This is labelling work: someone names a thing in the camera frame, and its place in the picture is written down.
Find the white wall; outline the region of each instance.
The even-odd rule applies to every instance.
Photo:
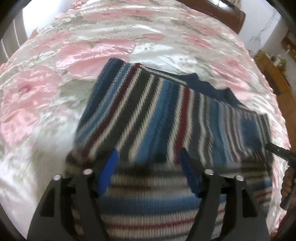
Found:
[[[239,38],[243,41],[246,48],[255,55],[269,39],[278,21],[280,14],[266,0],[242,0],[242,11],[246,14],[244,25],[239,33]],[[251,41],[253,36],[257,36],[271,19],[270,27],[261,34],[261,42]]]
[[[68,11],[74,2],[75,0],[32,0],[23,9],[27,35],[30,36],[34,29],[51,23],[55,15]]]
[[[275,27],[270,38],[263,47],[263,50],[269,56],[277,56],[281,54],[282,59],[286,59],[286,75],[287,80],[290,83],[293,91],[293,95],[296,97],[296,62],[289,54],[285,54],[281,45],[282,39],[285,37],[288,31],[288,27],[283,19],[281,19]]]

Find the striped sweater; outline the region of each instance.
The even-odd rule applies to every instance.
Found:
[[[244,175],[268,212],[269,141],[267,116],[247,109],[230,90],[216,90],[195,74],[176,76],[112,58],[81,117],[66,172],[80,173],[116,147],[119,167],[99,201],[111,238],[185,240],[200,200],[178,165],[180,148],[221,175]],[[213,237],[224,206],[221,195]]]

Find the bed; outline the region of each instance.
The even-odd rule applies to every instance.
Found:
[[[230,88],[245,106],[268,114],[272,142],[289,149],[276,96],[237,38],[244,14],[212,2],[199,10],[215,8],[223,16],[228,9],[240,21],[231,29],[225,25],[231,18],[215,15],[223,24],[189,1],[192,8],[175,0],[89,0],[35,30],[1,65],[0,203],[24,237],[49,181],[63,173],[89,93],[110,57],[197,73],[217,89]],[[279,204],[287,165],[274,157],[272,168],[270,232],[284,215]]]

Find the wooden headboard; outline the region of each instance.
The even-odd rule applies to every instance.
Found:
[[[186,6],[218,19],[237,34],[240,32],[246,14],[227,0],[178,0]]]

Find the metal bolt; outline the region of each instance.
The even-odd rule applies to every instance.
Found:
[[[207,175],[214,175],[214,171],[212,169],[206,169],[205,174]]]
[[[84,174],[84,175],[90,175],[90,174],[92,174],[92,172],[93,172],[92,169],[85,169],[85,170],[83,171],[83,174]]]
[[[242,175],[236,175],[235,176],[236,180],[242,182],[244,180],[244,177]]]
[[[55,175],[53,179],[54,179],[55,181],[58,181],[58,180],[60,180],[61,178],[62,178],[62,176],[58,174],[58,175]]]

